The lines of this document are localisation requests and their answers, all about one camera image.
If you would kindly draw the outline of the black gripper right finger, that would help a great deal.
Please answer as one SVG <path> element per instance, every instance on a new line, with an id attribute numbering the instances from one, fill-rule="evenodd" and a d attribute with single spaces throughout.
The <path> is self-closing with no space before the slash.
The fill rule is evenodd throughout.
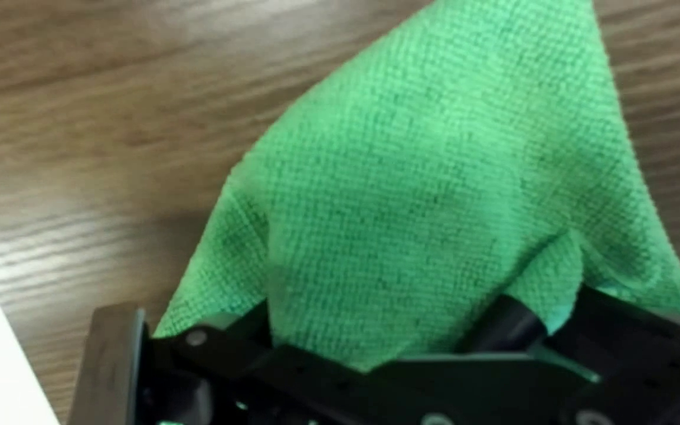
<path id="1" fill-rule="evenodd" d="M 450 425 L 680 425 L 680 319 L 587 289 L 543 336 L 504 297 L 456 354 L 375 373 L 427 398 L 420 417 Z"/>

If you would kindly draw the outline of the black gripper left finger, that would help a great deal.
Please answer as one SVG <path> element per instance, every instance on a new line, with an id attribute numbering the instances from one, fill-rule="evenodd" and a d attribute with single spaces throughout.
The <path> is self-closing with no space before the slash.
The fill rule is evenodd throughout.
<path id="1" fill-rule="evenodd" d="M 275 349 L 266 303 L 175 336 L 143 338 L 143 425 L 293 425 L 293 406 L 256 378 Z"/>

